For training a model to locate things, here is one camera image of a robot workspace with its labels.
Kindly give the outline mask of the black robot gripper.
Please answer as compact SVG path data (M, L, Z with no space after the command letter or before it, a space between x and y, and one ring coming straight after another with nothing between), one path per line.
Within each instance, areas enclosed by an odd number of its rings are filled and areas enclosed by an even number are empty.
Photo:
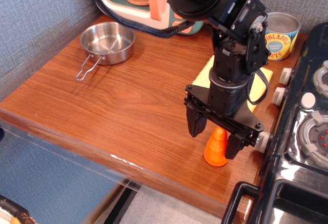
M235 83L211 79L209 88L186 85L184 105L190 135L202 133L209 120L231 133L226 159L234 159L246 146L256 146L264 125L248 106L253 81L253 76L245 76Z

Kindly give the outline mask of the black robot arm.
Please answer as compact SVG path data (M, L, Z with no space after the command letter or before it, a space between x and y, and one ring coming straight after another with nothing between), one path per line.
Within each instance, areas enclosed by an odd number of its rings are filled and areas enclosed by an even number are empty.
M256 145L264 126L250 111L250 90L270 55L266 47L267 14L259 0L167 0L187 21L212 26L214 62L209 87L186 86L189 133L197 136L210 120L230 136L225 151L233 159L245 146Z

